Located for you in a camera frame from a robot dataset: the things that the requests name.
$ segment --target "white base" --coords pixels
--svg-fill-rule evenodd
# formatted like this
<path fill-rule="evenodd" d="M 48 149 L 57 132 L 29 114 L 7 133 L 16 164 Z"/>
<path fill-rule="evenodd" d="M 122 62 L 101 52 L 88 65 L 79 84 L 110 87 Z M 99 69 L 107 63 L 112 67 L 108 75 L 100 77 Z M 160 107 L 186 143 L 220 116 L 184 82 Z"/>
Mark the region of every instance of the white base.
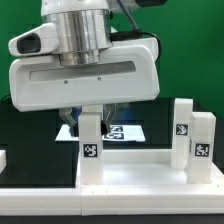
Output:
<path fill-rule="evenodd" d="M 170 168 L 171 150 L 105 151 L 104 185 L 76 189 L 1 189 L 0 215 L 125 215 L 224 213 L 224 176 L 187 184 Z"/>

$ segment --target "white card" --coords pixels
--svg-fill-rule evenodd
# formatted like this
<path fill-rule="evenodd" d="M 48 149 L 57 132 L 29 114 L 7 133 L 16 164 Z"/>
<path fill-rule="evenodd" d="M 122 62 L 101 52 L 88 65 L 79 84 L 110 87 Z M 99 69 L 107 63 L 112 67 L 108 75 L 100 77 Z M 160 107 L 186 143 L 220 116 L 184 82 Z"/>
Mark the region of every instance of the white card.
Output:
<path fill-rule="evenodd" d="M 145 142 L 145 136 L 140 125 L 112 125 L 111 133 L 103 136 L 103 140 L 114 142 Z M 56 141 L 79 141 L 79 138 L 72 137 L 69 132 L 69 126 L 63 125 Z"/>

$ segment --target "white block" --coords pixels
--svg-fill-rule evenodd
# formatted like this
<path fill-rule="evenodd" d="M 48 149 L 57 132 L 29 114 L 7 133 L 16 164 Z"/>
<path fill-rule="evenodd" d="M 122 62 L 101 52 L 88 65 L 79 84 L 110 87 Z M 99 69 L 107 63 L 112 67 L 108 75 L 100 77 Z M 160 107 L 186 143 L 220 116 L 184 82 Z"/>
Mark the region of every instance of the white block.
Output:
<path fill-rule="evenodd" d="M 6 152 L 5 150 L 1 150 L 0 148 L 0 173 L 5 169 L 6 167 Z"/>
<path fill-rule="evenodd" d="M 103 141 L 101 113 L 81 113 L 79 116 L 79 139 L 81 184 L 102 184 Z"/>
<path fill-rule="evenodd" d="M 189 184 L 211 183 L 211 167 L 216 118 L 212 113 L 191 115 L 190 147 L 187 167 Z"/>
<path fill-rule="evenodd" d="M 176 99 L 174 107 L 173 145 L 171 167 L 184 170 L 187 166 L 189 150 L 189 126 L 193 100 Z"/>

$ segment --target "metal cylinder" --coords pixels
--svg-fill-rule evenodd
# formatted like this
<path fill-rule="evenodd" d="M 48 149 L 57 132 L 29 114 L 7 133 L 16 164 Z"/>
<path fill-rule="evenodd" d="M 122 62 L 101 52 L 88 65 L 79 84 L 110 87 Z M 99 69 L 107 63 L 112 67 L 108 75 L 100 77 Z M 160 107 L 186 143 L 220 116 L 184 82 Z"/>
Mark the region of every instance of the metal cylinder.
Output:
<path fill-rule="evenodd" d="M 112 46 L 109 10 L 75 11 L 47 15 L 45 23 L 54 23 L 59 36 L 62 66 L 75 66 L 100 61 L 99 50 Z"/>

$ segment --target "green background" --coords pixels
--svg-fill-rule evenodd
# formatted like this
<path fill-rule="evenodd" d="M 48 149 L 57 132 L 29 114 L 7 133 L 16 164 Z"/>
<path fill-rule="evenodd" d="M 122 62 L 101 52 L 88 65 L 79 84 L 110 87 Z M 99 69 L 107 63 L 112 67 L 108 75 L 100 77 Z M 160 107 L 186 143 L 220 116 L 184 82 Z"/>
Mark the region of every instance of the green background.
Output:
<path fill-rule="evenodd" d="M 40 7 L 41 0 L 0 1 L 0 97 L 9 93 L 8 41 L 41 24 Z M 224 118 L 224 0 L 168 0 L 133 16 L 162 40 L 160 96 L 193 98 Z M 124 15 L 115 15 L 112 25 L 131 28 Z"/>

